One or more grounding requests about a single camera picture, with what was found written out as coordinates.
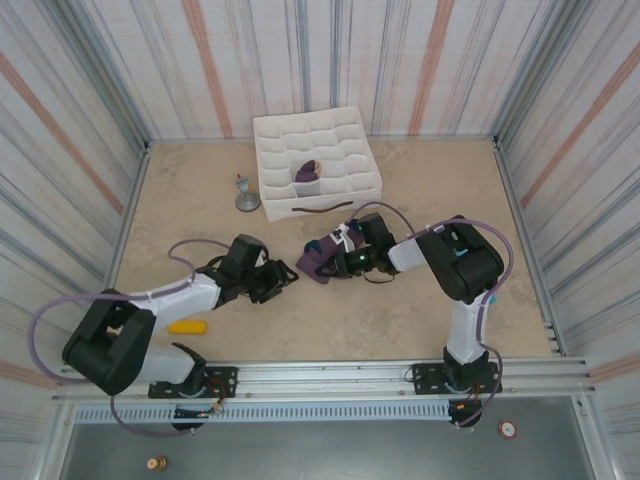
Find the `purple sock orange cuff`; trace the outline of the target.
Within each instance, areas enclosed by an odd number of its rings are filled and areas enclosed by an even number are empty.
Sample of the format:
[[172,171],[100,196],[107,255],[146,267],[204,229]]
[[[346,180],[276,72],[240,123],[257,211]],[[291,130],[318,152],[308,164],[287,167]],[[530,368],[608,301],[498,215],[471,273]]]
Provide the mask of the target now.
[[302,164],[295,173],[296,183],[310,183],[320,179],[322,164],[317,160],[309,160]]
[[296,268],[315,282],[314,269],[325,262],[334,262],[335,254],[344,252],[341,246],[333,242],[330,234],[331,232],[320,239],[309,241],[296,262]]

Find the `white fabric organizer box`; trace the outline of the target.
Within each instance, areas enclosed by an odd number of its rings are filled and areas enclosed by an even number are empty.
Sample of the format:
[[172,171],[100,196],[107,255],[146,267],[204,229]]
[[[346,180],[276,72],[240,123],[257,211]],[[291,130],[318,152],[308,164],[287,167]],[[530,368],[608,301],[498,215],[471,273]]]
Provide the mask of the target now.
[[[256,117],[253,131],[258,190],[268,221],[381,199],[381,174],[357,107]],[[296,171],[309,160],[322,164],[320,179],[296,183]]]

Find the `grey metal stand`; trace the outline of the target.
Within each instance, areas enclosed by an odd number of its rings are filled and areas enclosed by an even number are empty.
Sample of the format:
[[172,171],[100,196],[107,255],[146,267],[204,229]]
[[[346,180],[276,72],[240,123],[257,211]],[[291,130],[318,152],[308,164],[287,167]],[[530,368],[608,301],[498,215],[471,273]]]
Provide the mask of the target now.
[[259,194],[253,189],[249,178],[238,174],[235,179],[235,185],[239,190],[235,198],[236,208],[245,213],[257,210],[261,205],[261,199]]

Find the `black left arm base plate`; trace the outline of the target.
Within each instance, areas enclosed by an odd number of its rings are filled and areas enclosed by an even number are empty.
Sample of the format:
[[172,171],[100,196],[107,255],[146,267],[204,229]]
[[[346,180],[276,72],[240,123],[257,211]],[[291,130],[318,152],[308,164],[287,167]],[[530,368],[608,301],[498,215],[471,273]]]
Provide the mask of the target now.
[[151,399],[226,399],[234,398],[238,386],[237,367],[207,366],[191,374],[181,384],[152,383],[148,388]]

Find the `aluminium mounting rail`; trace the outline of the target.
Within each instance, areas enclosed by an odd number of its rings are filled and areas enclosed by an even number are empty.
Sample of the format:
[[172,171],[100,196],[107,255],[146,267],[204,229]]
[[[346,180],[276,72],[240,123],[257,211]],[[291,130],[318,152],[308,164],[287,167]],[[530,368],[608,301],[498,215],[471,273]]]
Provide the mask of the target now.
[[[225,388],[237,402],[387,400],[415,395],[413,360],[338,362],[240,362]],[[507,358],[501,395],[556,397],[593,395],[595,383],[582,358]]]

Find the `aluminium side rail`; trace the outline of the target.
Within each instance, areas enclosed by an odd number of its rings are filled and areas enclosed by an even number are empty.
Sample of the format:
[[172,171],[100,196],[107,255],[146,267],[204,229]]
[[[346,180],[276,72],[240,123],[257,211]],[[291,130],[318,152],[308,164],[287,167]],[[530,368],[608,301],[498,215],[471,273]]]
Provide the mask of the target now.
[[106,270],[98,292],[101,293],[106,289],[115,286],[119,270],[122,264],[126,243],[129,237],[131,226],[133,223],[135,211],[140,198],[142,186],[148,170],[149,162],[152,154],[152,145],[147,142],[140,152],[137,170],[125,203],[123,213],[121,215],[118,235],[114,244],[111,261]]
[[563,334],[557,325],[557,312],[551,298],[550,290],[543,277],[541,263],[533,248],[529,229],[525,222],[523,207],[517,198],[514,184],[507,168],[507,157],[504,153],[502,143],[497,136],[491,138],[491,143],[496,165],[504,186],[521,248],[523,250],[529,276],[541,311],[543,323],[545,324],[545,328],[550,331],[549,343],[551,345],[551,352],[554,356],[566,357],[567,352],[564,345]]

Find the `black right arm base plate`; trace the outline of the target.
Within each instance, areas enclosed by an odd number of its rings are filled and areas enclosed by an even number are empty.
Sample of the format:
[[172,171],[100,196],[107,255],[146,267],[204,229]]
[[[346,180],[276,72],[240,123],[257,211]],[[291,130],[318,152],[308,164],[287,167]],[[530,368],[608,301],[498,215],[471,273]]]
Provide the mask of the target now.
[[497,392],[503,388],[498,381],[499,369],[495,362],[490,362],[467,386],[453,386],[444,372],[444,364],[440,362],[418,363],[411,366],[411,380],[416,395],[475,395],[490,394],[495,385]]

